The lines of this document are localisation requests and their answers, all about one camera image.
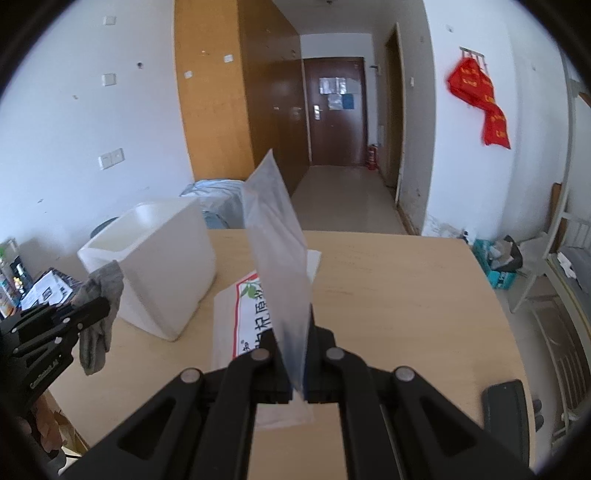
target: wooden wardrobe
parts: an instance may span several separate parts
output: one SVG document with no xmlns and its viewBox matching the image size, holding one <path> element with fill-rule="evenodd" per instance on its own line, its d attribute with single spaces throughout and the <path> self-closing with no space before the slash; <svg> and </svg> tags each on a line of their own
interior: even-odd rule
<svg viewBox="0 0 591 480">
<path fill-rule="evenodd" d="M 196 180 L 246 179 L 272 148 L 309 166 L 300 37 L 271 0 L 176 0 L 178 96 Z"/>
</svg>

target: fire extinguisher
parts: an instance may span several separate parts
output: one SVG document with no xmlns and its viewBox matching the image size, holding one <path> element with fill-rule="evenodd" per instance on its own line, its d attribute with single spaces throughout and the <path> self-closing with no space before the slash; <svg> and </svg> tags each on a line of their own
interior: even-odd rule
<svg viewBox="0 0 591 480">
<path fill-rule="evenodd" d="M 367 168 L 368 170 L 378 168 L 378 146 L 375 144 L 370 145 L 368 148 Z"/>
</svg>

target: white wall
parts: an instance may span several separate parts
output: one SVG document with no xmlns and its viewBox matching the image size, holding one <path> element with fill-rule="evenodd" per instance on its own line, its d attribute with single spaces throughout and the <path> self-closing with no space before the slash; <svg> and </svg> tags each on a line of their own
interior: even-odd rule
<svg viewBox="0 0 591 480">
<path fill-rule="evenodd" d="M 378 106 L 374 60 L 374 43 L 370 33 L 324 33 L 302 35 L 301 55 L 304 59 L 322 57 L 363 57 L 368 103 L 368 141 L 378 142 Z"/>
<path fill-rule="evenodd" d="M 566 87 L 556 44 L 514 0 L 387 0 L 374 30 L 381 65 L 397 21 L 407 100 L 402 209 L 423 235 L 470 229 L 483 238 L 534 236 L 545 225 L 550 187 L 561 181 L 566 155 Z M 485 55 L 512 150 L 485 146 L 484 113 L 447 90 L 460 46 Z M 382 125 L 381 79 L 378 93 Z"/>
<path fill-rule="evenodd" d="M 499 233 L 527 239 L 545 228 L 552 184 L 563 179 L 566 83 L 552 36 L 521 5 L 504 3 L 498 2 L 509 29 L 518 103 L 515 161 Z"/>
<path fill-rule="evenodd" d="M 435 139 L 435 73 L 431 34 L 422 1 L 387 0 L 374 28 L 376 62 L 385 71 L 384 45 L 396 22 L 400 26 L 404 68 L 406 138 L 399 204 L 416 230 L 421 232 L 427 210 L 433 169 Z M 378 77 L 379 124 L 387 125 L 388 86 L 386 75 Z M 388 168 L 387 152 L 380 149 L 381 168 Z"/>
<path fill-rule="evenodd" d="M 116 15 L 103 26 L 104 15 Z M 173 56 L 173 0 L 79 0 L 44 34 L 0 101 L 0 239 L 32 273 L 84 275 L 90 231 L 192 181 Z M 137 68 L 142 62 L 144 68 Z M 116 73 L 103 87 L 101 75 Z M 125 161 L 100 171 L 98 156 Z"/>
<path fill-rule="evenodd" d="M 437 138 L 423 234 L 471 229 L 481 238 L 530 238 L 545 227 L 550 188 L 561 181 L 566 155 L 566 87 L 557 46 L 514 0 L 425 4 L 436 65 Z M 483 112 L 447 91 L 458 46 L 486 56 L 512 150 L 483 145 Z"/>
<path fill-rule="evenodd" d="M 515 156 L 517 79 L 496 3 L 425 0 L 435 62 L 437 135 L 423 235 L 455 236 L 462 229 L 482 238 L 499 234 Z M 461 58 L 460 46 L 485 55 L 513 150 L 485 146 L 484 112 L 449 93 L 446 78 Z"/>
<path fill-rule="evenodd" d="M 570 77 L 581 82 L 582 78 L 572 64 L 569 69 Z M 574 107 L 574 148 L 569 173 L 567 211 L 582 219 L 591 220 L 591 108 L 581 97 L 575 99 Z M 574 222 L 572 225 L 575 231 L 569 233 L 578 234 L 577 240 L 581 242 L 585 232 L 577 233 L 578 226 Z"/>
</svg>

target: electrical outlet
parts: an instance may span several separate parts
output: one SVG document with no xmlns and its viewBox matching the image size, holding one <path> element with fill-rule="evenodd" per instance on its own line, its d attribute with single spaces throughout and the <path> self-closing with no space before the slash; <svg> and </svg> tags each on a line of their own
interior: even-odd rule
<svg viewBox="0 0 591 480">
<path fill-rule="evenodd" d="M 117 165 L 125 160 L 123 156 L 123 148 L 118 148 L 111 152 L 111 165 Z"/>
</svg>

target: teal box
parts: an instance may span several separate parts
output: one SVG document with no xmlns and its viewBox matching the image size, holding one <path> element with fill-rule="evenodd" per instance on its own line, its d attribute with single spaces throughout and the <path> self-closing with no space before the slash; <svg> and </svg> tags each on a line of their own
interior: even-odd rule
<svg viewBox="0 0 591 480">
<path fill-rule="evenodd" d="M 483 269 L 486 278 L 488 278 L 488 283 L 491 284 L 491 287 L 508 290 L 513 285 L 513 282 L 517 277 L 517 273 L 497 272 L 491 270 L 491 267 L 488 264 L 488 251 L 493 244 L 494 242 L 491 242 L 490 240 L 475 240 L 474 246 L 472 247 L 472 253 L 474 253 L 474 256 L 478 260 L 478 263 Z"/>
</svg>

